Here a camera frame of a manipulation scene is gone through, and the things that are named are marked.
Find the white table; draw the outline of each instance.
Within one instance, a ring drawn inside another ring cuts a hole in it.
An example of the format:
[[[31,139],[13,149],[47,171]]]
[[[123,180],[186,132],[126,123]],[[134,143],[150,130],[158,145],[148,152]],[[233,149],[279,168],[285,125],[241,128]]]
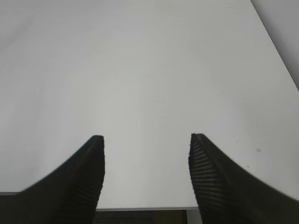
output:
[[[299,94],[249,0],[3,0],[0,191],[105,136],[98,208],[195,207],[191,133],[299,199]]]

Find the ribbed rubber pad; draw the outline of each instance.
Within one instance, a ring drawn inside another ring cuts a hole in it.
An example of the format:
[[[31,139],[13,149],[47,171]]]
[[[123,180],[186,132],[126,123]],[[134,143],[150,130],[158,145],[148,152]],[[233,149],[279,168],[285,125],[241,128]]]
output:
[[[104,139],[91,137],[47,177],[1,203],[1,224],[90,224],[105,174]]]
[[[193,134],[189,156],[203,224],[299,224],[299,203],[238,166],[205,135]]]

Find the white wall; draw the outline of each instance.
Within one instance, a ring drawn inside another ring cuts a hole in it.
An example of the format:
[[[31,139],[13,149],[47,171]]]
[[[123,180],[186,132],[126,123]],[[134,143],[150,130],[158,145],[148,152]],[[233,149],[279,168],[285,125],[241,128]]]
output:
[[[299,87],[299,1],[251,0],[251,2]]]

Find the white surface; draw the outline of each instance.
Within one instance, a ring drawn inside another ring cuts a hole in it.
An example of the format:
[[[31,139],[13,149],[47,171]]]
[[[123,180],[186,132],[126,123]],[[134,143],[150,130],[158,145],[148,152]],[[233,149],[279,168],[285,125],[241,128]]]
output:
[[[193,207],[189,142],[204,133],[299,199],[299,94],[249,1],[0,10],[0,191],[31,185],[101,134],[99,208]]]
[[[251,0],[299,87],[299,1]]]

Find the white tabletop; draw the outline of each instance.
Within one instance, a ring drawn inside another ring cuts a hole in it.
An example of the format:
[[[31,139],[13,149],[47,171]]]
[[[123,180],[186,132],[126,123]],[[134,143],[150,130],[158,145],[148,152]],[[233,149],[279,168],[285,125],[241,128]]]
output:
[[[299,94],[249,0],[2,0],[0,191],[105,136],[99,208],[194,207],[191,133],[299,199]]]

